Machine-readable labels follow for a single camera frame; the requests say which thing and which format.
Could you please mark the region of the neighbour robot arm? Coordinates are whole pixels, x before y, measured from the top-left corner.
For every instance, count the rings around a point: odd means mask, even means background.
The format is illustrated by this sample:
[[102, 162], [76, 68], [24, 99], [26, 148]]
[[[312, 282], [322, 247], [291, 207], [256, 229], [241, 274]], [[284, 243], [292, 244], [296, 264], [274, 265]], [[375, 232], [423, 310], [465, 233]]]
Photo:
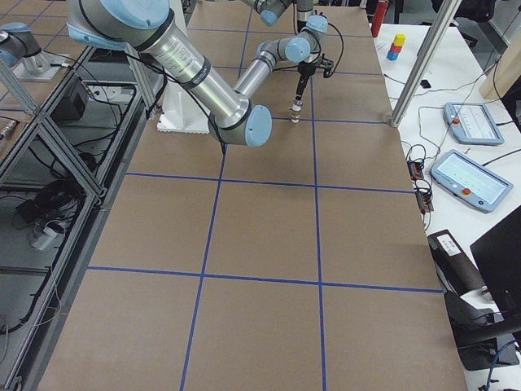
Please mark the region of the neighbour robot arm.
[[51, 81], [69, 66], [64, 57], [45, 52], [28, 25], [21, 22], [1, 26], [1, 61], [21, 81]]

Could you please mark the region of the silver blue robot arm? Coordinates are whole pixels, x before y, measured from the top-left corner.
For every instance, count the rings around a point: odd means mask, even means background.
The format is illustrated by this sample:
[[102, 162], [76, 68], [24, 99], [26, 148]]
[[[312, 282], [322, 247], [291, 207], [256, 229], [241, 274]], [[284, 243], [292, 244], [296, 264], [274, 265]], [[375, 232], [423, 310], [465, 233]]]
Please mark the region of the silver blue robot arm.
[[122, 51], [131, 45], [152, 56], [187, 93], [208, 110], [210, 134], [222, 145], [259, 147], [272, 131], [270, 110], [251, 97], [277, 63], [316, 58], [329, 23], [313, 13], [310, 1], [297, 3], [299, 32], [267, 41], [235, 86], [230, 86], [176, 25], [167, 1], [70, 1], [69, 36], [86, 45]]
[[295, 32], [299, 33], [313, 15], [314, 0], [241, 0], [242, 3], [254, 10], [260, 19], [268, 26], [273, 26], [289, 7], [294, 7], [293, 22]]

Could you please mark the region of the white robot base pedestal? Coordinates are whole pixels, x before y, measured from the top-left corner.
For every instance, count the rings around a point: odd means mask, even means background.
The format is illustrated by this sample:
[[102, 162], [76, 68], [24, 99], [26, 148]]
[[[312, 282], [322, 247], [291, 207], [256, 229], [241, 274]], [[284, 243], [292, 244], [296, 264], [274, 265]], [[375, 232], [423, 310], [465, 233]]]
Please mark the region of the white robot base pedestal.
[[198, 104], [178, 84], [168, 82], [157, 129], [166, 133], [209, 134], [208, 109]]

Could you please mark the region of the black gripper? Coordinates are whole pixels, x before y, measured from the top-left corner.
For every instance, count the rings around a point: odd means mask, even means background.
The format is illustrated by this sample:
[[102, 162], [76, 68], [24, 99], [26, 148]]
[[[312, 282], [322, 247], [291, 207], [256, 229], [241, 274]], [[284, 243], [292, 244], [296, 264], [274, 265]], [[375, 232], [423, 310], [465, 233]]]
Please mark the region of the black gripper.
[[305, 89], [306, 89], [306, 83], [308, 82], [309, 78], [313, 76], [316, 72], [316, 64], [314, 62], [305, 62], [302, 61], [298, 64], [298, 72], [300, 74], [300, 79], [297, 84], [296, 88], [296, 99], [302, 100]]

